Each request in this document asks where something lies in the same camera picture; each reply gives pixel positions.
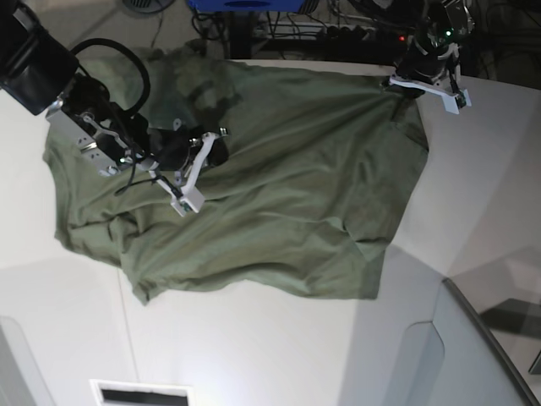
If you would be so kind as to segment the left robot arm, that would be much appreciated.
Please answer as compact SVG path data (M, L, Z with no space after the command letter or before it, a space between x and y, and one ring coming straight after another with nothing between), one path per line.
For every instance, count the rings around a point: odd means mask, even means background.
M472 105L461 86L460 42L474 27L463 1L428 1L407 50L382 86L408 99L425 93L440 97L447 112L458 114Z

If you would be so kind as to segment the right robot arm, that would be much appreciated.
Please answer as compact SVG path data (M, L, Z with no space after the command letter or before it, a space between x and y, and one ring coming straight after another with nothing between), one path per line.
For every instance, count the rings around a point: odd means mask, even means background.
M78 53L93 46L118 51L138 70L143 89L133 106L112 101L107 87L82 67ZM189 112L169 129L150 127L140 112L150 96L150 75L134 52L103 38L67 49L21 1L1 3L1 87L33 115L44 113L102 177L147 173L182 217L205 203L196 187L201 171L228 159L227 129L206 129Z

